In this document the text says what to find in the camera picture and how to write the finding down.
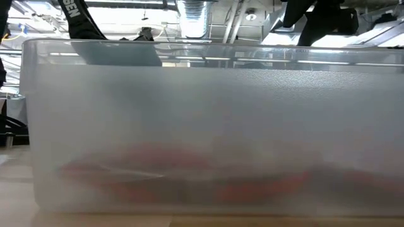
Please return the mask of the white ceiling pipes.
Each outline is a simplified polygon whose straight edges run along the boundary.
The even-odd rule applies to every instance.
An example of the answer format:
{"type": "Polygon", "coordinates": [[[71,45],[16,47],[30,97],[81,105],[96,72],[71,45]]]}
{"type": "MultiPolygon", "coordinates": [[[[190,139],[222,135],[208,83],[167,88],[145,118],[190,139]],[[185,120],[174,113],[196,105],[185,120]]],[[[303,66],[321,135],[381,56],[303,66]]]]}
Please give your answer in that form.
{"type": "Polygon", "coordinates": [[[247,0],[233,0],[229,16],[225,19],[226,27],[222,38],[223,44],[233,44],[235,42],[246,9],[247,0]]]}

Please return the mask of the smooth silver slanted duct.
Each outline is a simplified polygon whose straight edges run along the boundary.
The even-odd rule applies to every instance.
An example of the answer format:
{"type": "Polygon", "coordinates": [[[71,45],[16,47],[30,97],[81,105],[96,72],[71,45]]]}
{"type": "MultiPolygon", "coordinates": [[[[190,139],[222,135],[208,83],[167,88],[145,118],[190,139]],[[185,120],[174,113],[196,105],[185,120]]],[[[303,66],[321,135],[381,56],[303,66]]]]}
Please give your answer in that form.
{"type": "Polygon", "coordinates": [[[295,36],[294,30],[296,25],[284,27],[283,20],[285,17],[287,3],[282,2],[280,9],[269,13],[263,23],[262,41],[263,45],[293,45],[295,36]]]}

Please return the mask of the translucent white plastic bin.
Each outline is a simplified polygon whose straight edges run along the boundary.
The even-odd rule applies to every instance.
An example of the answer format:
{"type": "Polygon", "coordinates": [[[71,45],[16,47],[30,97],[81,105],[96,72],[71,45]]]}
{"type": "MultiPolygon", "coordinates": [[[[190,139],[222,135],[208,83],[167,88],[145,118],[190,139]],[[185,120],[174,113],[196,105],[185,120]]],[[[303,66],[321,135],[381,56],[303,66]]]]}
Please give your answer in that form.
{"type": "Polygon", "coordinates": [[[157,43],[162,66],[87,64],[23,43],[37,204],[59,212],[404,217],[404,49],[157,43]],[[178,204],[121,201],[60,176],[139,143],[207,154],[178,204]]]}

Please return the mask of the black floor stand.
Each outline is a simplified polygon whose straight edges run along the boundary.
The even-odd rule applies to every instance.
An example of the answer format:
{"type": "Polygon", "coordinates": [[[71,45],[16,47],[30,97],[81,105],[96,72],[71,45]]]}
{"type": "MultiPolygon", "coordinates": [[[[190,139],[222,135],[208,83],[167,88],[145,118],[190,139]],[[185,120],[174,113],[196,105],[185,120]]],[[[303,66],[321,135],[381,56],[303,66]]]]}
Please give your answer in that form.
{"type": "Polygon", "coordinates": [[[30,144],[25,102],[22,100],[21,106],[17,108],[16,117],[9,114],[11,106],[19,102],[0,100],[0,148],[30,144]]]}

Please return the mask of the red Orville Redenbacher's popcorn bag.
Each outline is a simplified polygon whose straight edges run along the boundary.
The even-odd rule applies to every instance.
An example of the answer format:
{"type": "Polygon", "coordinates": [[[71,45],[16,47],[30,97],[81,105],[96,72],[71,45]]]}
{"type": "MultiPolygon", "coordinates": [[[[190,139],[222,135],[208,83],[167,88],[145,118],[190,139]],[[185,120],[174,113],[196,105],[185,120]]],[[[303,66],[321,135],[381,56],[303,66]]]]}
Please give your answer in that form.
{"type": "Polygon", "coordinates": [[[210,177],[213,162],[183,145],[139,143],[75,158],[60,176],[106,192],[121,201],[178,204],[192,180],[210,177]]]}

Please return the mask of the ribbed silver ceiling duct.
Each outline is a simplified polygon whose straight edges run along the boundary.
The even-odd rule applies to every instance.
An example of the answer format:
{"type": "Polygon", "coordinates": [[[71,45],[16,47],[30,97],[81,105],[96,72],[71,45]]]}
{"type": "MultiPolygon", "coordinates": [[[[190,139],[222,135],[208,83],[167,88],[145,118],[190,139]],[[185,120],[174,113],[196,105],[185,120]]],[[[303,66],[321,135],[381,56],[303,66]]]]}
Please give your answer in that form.
{"type": "Polygon", "coordinates": [[[176,0],[182,38],[206,38],[211,4],[207,1],[176,0]]]}

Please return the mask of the black ceiling fixture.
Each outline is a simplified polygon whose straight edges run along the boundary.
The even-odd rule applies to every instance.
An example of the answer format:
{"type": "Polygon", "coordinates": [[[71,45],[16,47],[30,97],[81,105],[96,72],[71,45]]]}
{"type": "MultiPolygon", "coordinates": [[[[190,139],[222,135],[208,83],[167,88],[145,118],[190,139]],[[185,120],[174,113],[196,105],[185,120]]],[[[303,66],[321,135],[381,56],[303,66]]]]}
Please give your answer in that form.
{"type": "Polygon", "coordinates": [[[154,41],[151,27],[142,27],[134,41],[154,41]]]}

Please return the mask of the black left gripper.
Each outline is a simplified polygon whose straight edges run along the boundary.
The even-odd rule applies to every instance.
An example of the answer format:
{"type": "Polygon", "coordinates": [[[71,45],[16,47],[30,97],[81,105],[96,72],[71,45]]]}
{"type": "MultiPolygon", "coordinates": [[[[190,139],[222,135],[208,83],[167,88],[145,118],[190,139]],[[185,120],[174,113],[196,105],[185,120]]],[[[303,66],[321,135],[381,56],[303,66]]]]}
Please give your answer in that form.
{"type": "Polygon", "coordinates": [[[127,44],[119,44],[114,52],[115,64],[120,66],[162,66],[154,38],[141,35],[127,44]]]}

